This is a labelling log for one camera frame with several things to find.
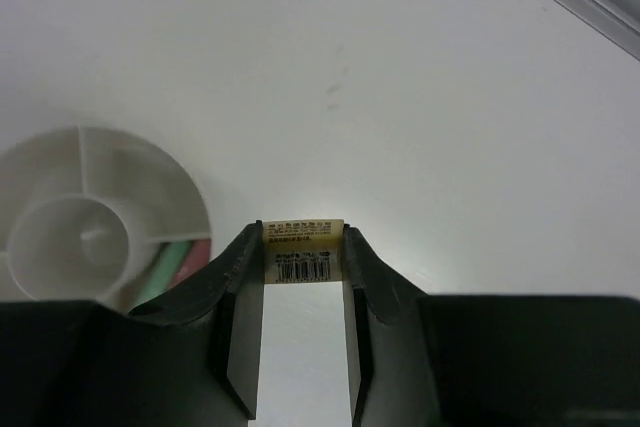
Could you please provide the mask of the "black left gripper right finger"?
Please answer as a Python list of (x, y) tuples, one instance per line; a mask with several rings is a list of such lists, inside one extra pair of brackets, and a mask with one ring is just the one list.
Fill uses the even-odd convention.
[(438, 401), (418, 287), (381, 260), (359, 229), (342, 238), (343, 302), (353, 426), (428, 426)]

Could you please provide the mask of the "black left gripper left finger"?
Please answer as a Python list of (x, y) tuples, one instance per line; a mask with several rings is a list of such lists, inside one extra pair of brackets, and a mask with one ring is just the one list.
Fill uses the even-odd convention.
[(149, 329), (127, 403), (130, 426), (245, 426), (257, 410), (264, 306), (263, 224), (214, 260), (134, 307)]

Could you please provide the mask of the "small yellow staple box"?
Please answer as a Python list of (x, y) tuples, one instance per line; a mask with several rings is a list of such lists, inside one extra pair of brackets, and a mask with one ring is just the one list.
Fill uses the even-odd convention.
[(341, 219), (265, 222), (265, 283), (340, 282), (344, 226)]

